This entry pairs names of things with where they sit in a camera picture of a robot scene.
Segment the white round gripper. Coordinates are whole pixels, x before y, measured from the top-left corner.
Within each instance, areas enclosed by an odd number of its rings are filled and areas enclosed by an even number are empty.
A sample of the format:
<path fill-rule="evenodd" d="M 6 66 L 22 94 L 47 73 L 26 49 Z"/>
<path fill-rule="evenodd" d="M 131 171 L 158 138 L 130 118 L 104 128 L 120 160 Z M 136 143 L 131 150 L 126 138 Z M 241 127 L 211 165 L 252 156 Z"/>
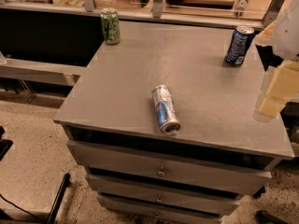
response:
<path fill-rule="evenodd" d="M 266 70 L 262 92 L 257 101 L 257 113 L 265 119 L 272 119 L 299 92 L 299 0 L 292 0 L 254 38 L 254 44 L 271 46 L 275 55 L 284 60 L 278 67 Z"/>

